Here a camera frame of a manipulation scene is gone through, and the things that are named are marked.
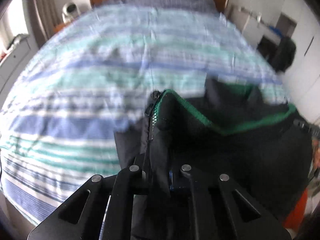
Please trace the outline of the black puffer jacket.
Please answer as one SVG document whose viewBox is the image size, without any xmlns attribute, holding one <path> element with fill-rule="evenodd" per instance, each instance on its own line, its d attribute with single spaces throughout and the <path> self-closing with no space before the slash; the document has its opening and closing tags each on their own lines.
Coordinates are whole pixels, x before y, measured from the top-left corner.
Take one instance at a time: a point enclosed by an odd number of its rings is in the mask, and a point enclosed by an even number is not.
<svg viewBox="0 0 320 240">
<path fill-rule="evenodd" d="M 114 135 L 121 168 L 142 172 L 131 239 L 288 239 L 282 222 L 309 183 L 312 129 L 255 85 L 207 79 L 205 89 L 153 92 L 144 117 Z"/>
</svg>

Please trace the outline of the striped blue green duvet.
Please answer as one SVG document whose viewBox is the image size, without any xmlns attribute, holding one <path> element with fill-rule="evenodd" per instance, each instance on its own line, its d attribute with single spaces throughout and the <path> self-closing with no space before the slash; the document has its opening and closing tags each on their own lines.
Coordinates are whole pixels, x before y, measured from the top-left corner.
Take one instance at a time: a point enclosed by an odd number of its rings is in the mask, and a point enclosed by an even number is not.
<svg viewBox="0 0 320 240">
<path fill-rule="evenodd" d="M 53 36 L 1 109 L 1 189 L 38 225 L 94 174 L 120 167 L 114 132 L 139 120 L 154 90 L 194 98 L 208 75 L 287 100 L 281 80 L 222 15 L 103 5 Z"/>
</svg>

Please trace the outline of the white wardrobe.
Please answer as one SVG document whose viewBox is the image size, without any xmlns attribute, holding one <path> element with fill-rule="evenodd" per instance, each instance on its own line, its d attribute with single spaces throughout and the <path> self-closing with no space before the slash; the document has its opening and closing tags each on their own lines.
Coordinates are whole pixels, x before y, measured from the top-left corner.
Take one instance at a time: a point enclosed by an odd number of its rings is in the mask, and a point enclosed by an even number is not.
<svg viewBox="0 0 320 240">
<path fill-rule="evenodd" d="M 319 124 L 319 22 L 304 0 L 284 0 L 281 12 L 296 22 L 291 36 L 297 46 L 283 84 L 306 120 Z"/>
</svg>

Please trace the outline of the dark jacket on chair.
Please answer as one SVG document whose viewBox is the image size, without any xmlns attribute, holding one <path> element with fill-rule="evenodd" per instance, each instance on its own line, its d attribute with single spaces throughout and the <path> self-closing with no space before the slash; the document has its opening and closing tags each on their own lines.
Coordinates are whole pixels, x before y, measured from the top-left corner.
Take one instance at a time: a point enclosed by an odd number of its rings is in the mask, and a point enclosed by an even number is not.
<svg viewBox="0 0 320 240">
<path fill-rule="evenodd" d="M 293 64 L 296 54 L 296 44 L 288 36 L 283 37 L 272 59 L 270 65 L 276 73 L 284 73 Z"/>
</svg>

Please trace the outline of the white desk with drawers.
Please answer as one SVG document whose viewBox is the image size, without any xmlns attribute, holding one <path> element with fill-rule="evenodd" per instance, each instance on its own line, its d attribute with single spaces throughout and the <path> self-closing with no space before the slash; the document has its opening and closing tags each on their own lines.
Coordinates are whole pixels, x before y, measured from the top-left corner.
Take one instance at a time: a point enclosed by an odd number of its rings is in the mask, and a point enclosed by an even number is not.
<svg viewBox="0 0 320 240">
<path fill-rule="evenodd" d="M 262 20 L 261 14 L 250 11 L 245 7 L 232 5 L 228 19 L 236 26 L 247 43 L 255 50 L 261 45 L 277 48 L 281 37 Z"/>
</svg>

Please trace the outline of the blue checked pillow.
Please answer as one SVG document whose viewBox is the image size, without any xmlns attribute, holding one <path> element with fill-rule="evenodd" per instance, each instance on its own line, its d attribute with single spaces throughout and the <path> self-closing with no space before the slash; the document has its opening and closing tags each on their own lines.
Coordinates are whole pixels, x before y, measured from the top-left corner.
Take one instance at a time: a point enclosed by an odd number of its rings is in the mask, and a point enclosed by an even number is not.
<svg viewBox="0 0 320 240">
<path fill-rule="evenodd" d="M 214 0 L 106 0 L 107 5 L 126 4 L 137 7 L 181 9 L 201 13 L 217 14 Z"/>
</svg>

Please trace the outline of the wooden nightstand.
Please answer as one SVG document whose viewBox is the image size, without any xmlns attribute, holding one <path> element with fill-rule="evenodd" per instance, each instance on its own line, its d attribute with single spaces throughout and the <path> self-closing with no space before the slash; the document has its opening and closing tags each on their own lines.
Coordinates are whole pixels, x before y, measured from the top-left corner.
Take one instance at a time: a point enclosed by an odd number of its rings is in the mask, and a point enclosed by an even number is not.
<svg viewBox="0 0 320 240">
<path fill-rule="evenodd" d="M 56 33 L 60 32 L 63 28 L 69 26 L 70 24 L 71 24 L 71 22 L 60 23 L 60 24 L 56 25 L 54 27 L 54 33 L 56 34 Z"/>
</svg>

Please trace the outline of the white window-side cabinet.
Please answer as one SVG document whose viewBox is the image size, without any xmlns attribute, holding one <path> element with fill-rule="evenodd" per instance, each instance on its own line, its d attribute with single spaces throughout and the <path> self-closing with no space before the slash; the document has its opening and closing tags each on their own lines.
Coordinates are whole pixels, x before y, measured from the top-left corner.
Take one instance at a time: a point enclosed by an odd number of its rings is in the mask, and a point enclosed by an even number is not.
<svg viewBox="0 0 320 240">
<path fill-rule="evenodd" d="M 12 49 L 1 61 L 1 107 L 16 79 L 37 51 L 38 47 L 30 35 L 19 34 L 14 39 Z"/>
</svg>

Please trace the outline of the small white fan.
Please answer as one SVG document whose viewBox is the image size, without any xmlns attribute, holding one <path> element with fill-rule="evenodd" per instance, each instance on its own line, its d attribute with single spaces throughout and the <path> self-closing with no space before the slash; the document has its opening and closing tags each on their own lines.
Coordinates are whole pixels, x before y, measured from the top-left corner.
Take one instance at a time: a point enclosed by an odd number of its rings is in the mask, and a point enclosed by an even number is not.
<svg viewBox="0 0 320 240">
<path fill-rule="evenodd" d="M 65 24 L 72 22 L 79 16 L 80 16 L 80 11 L 75 3 L 73 2 L 66 3 L 62 7 L 62 20 Z"/>
</svg>

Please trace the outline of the beige curtain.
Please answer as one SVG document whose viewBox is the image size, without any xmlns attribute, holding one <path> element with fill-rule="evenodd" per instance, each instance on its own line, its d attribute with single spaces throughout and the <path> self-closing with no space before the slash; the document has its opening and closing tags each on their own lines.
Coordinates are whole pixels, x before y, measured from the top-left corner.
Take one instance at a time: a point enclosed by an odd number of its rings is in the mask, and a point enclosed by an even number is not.
<svg viewBox="0 0 320 240">
<path fill-rule="evenodd" d="M 38 47 L 42 47 L 56 33 L 61 23 L 54 0 L 28 0 L 31 29 Z"/>
</svg>

